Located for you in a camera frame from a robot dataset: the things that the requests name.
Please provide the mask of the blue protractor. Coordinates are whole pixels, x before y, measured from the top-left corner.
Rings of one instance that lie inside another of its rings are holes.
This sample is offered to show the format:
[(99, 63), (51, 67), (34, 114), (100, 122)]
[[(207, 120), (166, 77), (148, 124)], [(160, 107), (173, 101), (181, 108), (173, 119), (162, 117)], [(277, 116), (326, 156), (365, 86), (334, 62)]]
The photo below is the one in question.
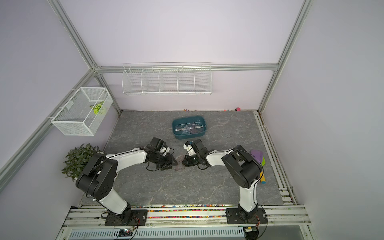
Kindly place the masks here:
[(190, 134), (190, 127), (184, 126), (183, 128), (180, 128), (181, 135), (189, 135)]

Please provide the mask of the teal plastic storage box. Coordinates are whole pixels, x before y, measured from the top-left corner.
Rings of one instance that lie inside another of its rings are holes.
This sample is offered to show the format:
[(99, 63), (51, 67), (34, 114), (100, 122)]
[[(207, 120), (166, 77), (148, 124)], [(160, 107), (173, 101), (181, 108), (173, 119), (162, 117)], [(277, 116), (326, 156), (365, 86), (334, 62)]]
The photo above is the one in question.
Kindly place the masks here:
[(192, 139), (204, 136), (207, 125), (202, 116), (191, 116), (173, 120), (172, 130), (178, 140)]

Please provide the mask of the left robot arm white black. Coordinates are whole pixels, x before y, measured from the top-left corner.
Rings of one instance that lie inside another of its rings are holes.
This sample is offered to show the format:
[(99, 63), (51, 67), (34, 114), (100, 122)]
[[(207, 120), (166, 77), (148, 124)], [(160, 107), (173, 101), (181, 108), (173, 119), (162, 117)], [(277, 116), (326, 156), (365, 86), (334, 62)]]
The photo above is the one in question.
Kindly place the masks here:
[(149, 148), (91, 157), (83, 171), (76, 179), (76, 187), (90, 195), (116, 217), (130, 216), (131, 205), (114, 190), (116, 175), (126, 168), (143, 163), (153, 163), (156, 169), (170, 169), (176, 166), (174, 149), (161, 147), (157, 151)]

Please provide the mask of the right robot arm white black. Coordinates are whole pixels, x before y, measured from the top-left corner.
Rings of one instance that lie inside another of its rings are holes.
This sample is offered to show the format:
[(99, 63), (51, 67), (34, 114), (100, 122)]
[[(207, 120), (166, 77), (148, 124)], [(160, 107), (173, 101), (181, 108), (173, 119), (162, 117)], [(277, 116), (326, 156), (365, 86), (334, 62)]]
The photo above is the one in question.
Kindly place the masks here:
[(256, 186), (260, 181), (263, 166), (241, 145), (230, 150), (208, 151), (205, 147), (199, 149), (196, 145), (185, 143), (187, 151), (183, 165), (187, 167), (203, 165), (206, 167), (225, 166), (239, 185), (239, 208), (249, 214), (258, 208)]

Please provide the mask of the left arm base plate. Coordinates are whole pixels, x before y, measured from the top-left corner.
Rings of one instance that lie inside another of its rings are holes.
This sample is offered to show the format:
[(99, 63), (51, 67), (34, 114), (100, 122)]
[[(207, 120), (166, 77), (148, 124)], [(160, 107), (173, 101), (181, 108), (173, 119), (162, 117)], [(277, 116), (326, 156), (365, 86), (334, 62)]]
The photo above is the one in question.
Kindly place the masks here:
[(107, 211), (108, 215), (102, 217), (105, 219), (105, 226), (119, 227), (119, 226), (144, 226), (147, 221), (147, 210), (129, 209), (121, 215)]

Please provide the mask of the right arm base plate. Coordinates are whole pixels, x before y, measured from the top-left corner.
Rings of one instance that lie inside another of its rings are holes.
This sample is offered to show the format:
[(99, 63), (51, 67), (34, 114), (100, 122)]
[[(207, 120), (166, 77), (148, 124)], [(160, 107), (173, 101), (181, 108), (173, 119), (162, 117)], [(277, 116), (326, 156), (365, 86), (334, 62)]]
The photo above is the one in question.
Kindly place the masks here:
[(228, 208), (225, 211), (224, 216), (227, 219), (229, 225), (239, 224), (266, 224), (268, 222), (268, 216), (262, 207), (256, 206), (251, 212), (246, 212), (242, 208)]

